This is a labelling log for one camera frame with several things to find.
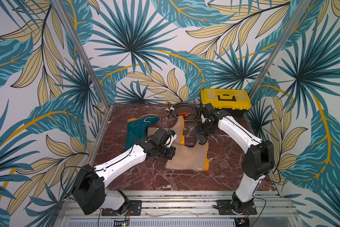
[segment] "mounting plate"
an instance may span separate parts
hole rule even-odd
[[[228,209],[223,208],[223,207],[226,207],[226,208],[230,207],[231,203],[232,203],[232,200],[217,200],[216,204],[219,207],[219,209],[218,209],[219,215],[234,215],[231,208],[228,208]],[[248,211],[249,211],[249,215],[256,215],[257,214],[256,207],[254,206],[253,201],[249,205]]]
[[[130,216],[140,216],[141,208],[142,208],[142,201],[141,200],[130,200],[128,205],[131,207]],[[102,209],[102,216],[116,216],[116,210],[112,210],[110,208]]]

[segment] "red marble surface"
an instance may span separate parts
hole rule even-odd
[[[160,116],[165,111],[165,104],[115,104],[109,118],[100,148],[95,157],[95,165],[108,161],[124,152],[127,135],[127,120],[138,118],[145,114]],[[191,108],[177,112],[191,112]],[[243,118],[236,120],[246,129],[248,125]],[[185,122],[184,136],[186,146],[192,147],[196,143],[194,127],[198,122]],[[169,127],[171,116],[166,120],[163,117],[162,126]],[[159,127],[160,122],[152,125]],[[108,188],[112,190],[213,190],[234,191],[238,188],[243,176],[242,161],[245,154],[238,144],[221,130],[209,137],[209,170],[196,172],[193,170],[165,169],[166,159],[159,158],[158,163],[149,159],[133,166],[112,183]],[[263,181],[258,190],[274,190],[269,181]]]

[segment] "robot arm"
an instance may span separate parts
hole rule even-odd
[[[273,144],[270,141],[262,141],[248,132],[226,110],[216,111],[210,103],[203,105],[201,109],[203,123],[198,126],[196,132],[201,144],[206,143],[207,137],[219,128],[245,152],[242,164],[243,178],[232,196],[233,212],[242,214],[249,210],[260,181],[274,167]]]
[[[127,211],[128,198],[122,191],[111,191],[106,187],[119,175],[150,157],[158,156],[171,160],[175,148],[171,146],[176,138],[174,131],[159,128],[154,135],[140,139],[138,143],[119,156],[103,164],[83,166],[71,189],[73,197],[84,214],[91,214],[98,208],[111,208],[122,215]]]

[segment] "teal rain boot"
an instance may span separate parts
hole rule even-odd
[[[138,139],[146,137],[147,128],[158,122],[156,114],[146,114],[140,118],[131,118],[127,121],[126,150],[130,149]]]

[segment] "tropical leaf wallpaper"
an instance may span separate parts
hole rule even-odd
[[[340,1],[320,4],[278,53],[247,117],[275,145],[276,181],[305,226],[340,227]]]
[[[65,1],[82,43],[89,3]],[[105,111],[51,2],[0,1],[1,226],[53,226]]]
[[[203,88],[252,83],[299,2],[97,0],[78,34],[110,103],[199,102]],[[321,7],[315,0],[294,41]]]

